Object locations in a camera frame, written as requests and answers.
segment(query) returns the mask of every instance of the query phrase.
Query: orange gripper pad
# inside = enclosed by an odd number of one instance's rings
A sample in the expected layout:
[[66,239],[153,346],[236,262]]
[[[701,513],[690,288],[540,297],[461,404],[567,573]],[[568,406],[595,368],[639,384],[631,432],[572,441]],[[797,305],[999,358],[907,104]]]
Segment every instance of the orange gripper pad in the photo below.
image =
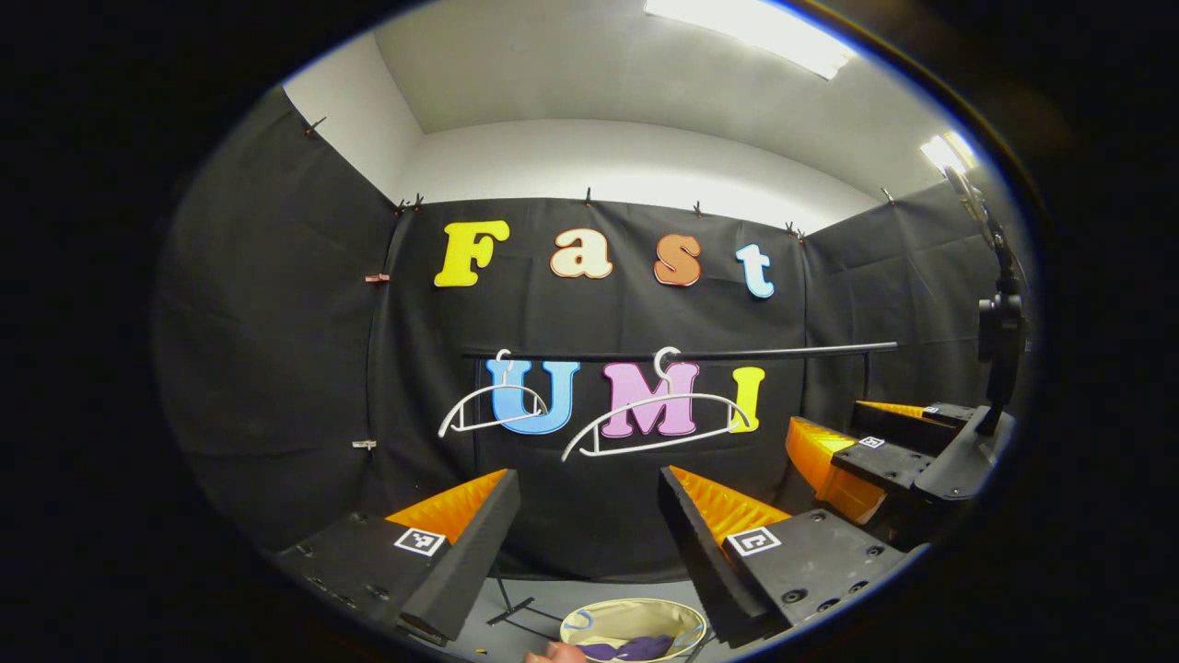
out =
[[413,506],[402,508],[386,518],[407,527],[444,534],[450,545],[462,536],[463,530],[481,506],[492,488],[500,483],[507,470],[500,470],[460,484]]
[[884,500],[884,490],[831,465],[834,454],[854,444],[856,440],[848,435],[799,416],[790,418],[786,455],[815,488],[815,499],[830,504],[857,525],[863,525]]
[[704,517],[704,521],[709,525],[709,531],[712,532],[712,538],[716,539],[718,546],[730,534],[764,527],[790,518],[789,513],[738,493],[729,486],[705,479],[699,474],[692,474],[674,465],[668,467],[671,467],[672,474],[679,479],[679,484],[684,486],[687,495],[692,498],[692,503]]
[[920,405],[896,405],[890,402],[871,402],[871,401],[856,401],[861,405],[867,405],[869,407],[875,407],[876,409],[885,409],[888,412],[895,412],[897,414],[903,414],[905,416],[913,416],[915,419],[924,419],[922,415],[926,408]]

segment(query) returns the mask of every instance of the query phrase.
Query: hanger hook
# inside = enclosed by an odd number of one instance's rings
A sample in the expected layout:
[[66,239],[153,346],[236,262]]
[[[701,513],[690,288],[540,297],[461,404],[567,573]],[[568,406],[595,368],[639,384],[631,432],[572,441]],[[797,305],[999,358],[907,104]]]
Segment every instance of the hanger hook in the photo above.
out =
[[668,383],[671,383],[671,378],[668,378],[667,374],[663,372],[663,366],[660,366],[663,363],[664,355],[666,355],[667,353],[677,354],[678,355],[679,350],[677,348],[667,346],[666,348],[664,348],[664,349],[659,350],[658,353],[656,353],[656,375],[658,375],[659,378],[661,378],[661,379],[666,380]]
[[[512,353],[508,352],[507,348],[503,348],[500,352],[495,353],[495,361],[503,361],[503,355],[509,355],[509,354],[512,354]],[[503,372],[503,383],[505,385],[507,385],[507,382],[508,382],[508,373],[512,373],[512,367],[513,366],[515,366],[515,360],[514,359],[509,359],[508,360],[508,369]]]

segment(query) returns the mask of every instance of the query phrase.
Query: orange letter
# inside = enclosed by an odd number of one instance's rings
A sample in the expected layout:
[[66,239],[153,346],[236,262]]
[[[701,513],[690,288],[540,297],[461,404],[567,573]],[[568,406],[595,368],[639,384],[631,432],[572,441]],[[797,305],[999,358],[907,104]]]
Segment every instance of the orange letter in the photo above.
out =
[[656,281],[665,285],[691,285],[700,278],[700,263],[692,256],[700,255],[696,237],[667,235],[656,245]]

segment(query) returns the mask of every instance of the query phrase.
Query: finger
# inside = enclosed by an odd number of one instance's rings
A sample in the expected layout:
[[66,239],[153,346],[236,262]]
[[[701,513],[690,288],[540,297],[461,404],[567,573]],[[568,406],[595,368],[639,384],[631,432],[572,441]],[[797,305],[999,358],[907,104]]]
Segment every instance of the finger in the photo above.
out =
[[564,642],[548,643],[545,652],[553,663],[586,663],[586,655],[577,646]]

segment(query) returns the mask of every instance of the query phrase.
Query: light blue letter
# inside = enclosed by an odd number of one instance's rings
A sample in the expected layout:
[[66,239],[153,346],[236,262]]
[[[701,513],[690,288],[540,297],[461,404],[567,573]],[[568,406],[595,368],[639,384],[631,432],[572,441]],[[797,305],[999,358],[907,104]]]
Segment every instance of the light blue letter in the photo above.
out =
[[[495,385],[503,385],[503,374],[508,372],[509,361],[487,361],[487,372],[492,374]],[[548,400],[548,414],[531,416],[519,421],[511,421],[503,427],[508,431],[523,433],[525,435],[545,435],[553,431],[559,431],[569,422],[573,414],[573,374],[581,368],[577,361],[545,361],[541,367],[548,373],[553,383],[552,395]],[[516,361],[512,372],[507,375],[508,385],[523,387],[523,376],[532,368],[531,361]],[[532,403],[532,395],[520,389],[495,389],[492,392],[492,412],[495,419],[512,419],[531,414],[532,409],[525,409],[525,396]]]
[[763,270],[770,267],[770,257],[763,256],[757,244],[749,244],[737,251],[737,260],[745,265],[745,284],[755,297],[769,297],[773,294],[773,283],[766,283]]

